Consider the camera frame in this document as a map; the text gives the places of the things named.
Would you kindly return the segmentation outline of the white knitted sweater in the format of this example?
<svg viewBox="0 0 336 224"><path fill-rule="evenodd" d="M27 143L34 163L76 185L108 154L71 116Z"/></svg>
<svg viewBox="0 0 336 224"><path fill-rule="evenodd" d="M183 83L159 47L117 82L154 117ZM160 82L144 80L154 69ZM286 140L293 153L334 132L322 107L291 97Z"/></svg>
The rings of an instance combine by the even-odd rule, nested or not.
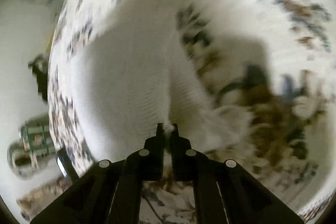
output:
<svg viewBox="0 0 336 224"><path fill-rule="evenodd" d="M207 32L198 12L218 0L123 0L97 38L71 60L71 89L94 159L117 161L142 147L163 124L176 123L198 150L246 139L250 114L224 102L223 85L244 69L234 45L246 41Z"/></svg>

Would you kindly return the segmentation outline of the floral bed sheet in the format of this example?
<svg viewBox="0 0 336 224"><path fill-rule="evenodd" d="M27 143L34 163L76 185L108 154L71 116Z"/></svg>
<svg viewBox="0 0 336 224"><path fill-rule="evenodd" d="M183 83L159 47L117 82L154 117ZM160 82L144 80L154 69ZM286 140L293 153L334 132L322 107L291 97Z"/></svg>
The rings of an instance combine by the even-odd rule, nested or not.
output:
<svg viewBox="0 0 336 224"><path fill-rule="evenodd" d="M101 160L84 138L71 60L122 1L65 0L52 37L50 134L56 155L64 153L79 177ZM335 0L218 0L198 12L209 20L209 34L246 41L233 49L243 74L218 96L226 102L237 92L234 105L251 118L245 140L207 152L192 149L211 160L236 161L302 223L314 221L335 194Z"/></svg>

